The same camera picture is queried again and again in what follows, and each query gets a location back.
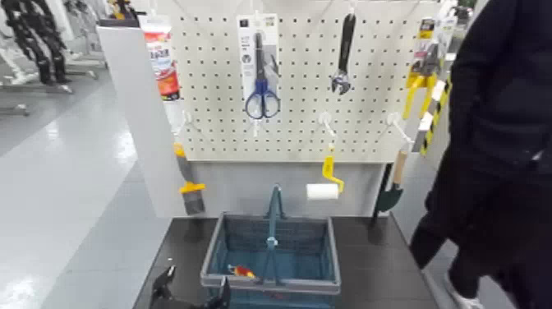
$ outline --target blue scissors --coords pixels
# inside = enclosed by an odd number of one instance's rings
[[[272,118],[280,112],[280,98],[269,89],[269,81],[265,75],[263,37],[260,32],[255,34],[255,65],[255,90],[247,98],[246,113],[253,119]]]

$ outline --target black jacket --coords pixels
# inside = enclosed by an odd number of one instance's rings
[[[552,173],[552,0],[489,0],[453,64],[451,145]]]

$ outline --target white pegboard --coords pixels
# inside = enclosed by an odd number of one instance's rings
[[[359,1],[348,70],[352,89],[329,89],[337,70],[343,0],[255,1],[278,14],[282,111],[263,120],[259,135],[243,112],[236,15],[251,14],[250,1],[159,1],[172,22],[182,107],[193,124],[180,140],[189,159],[201,161],[319,162],[332,137],[318,123],[332,115],[338,133],[336,161],[385,163],[403,145],[388,127],[389,113],[402,112],[405,82],[422,18],[435,1]]]

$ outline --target black table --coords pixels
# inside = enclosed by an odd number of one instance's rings
[[[200,270],[216,219],[174,219],[151,267],[135,309],[148,309],[154,279],[170,265],[177,267],[172,294],[201,303],[207,292]],[[342,276],[338,308],[438,309],[393,217],[334,218]]]

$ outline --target basket handle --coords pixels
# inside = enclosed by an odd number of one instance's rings
[[[269,219],[269,236],[266,238],[267,255],[264,260],[263,274],[260,276],[258,284],[263,284],[266,278],[266,271],[269,268],[269,262],[272,260],[274,267],[274,281],[277,285],[282,285],[280,277],[278,276],[278,266],[276,265],[275,250],[278,245],[278,239],[276,239],[276,211],[279,210],[280,219],[286,219],[286,214],[283,213],[282,207],[282,188],[279,184],[274,185],[272,190],[272,196],[270,197],[269,211],[266,213],[265,218]]]

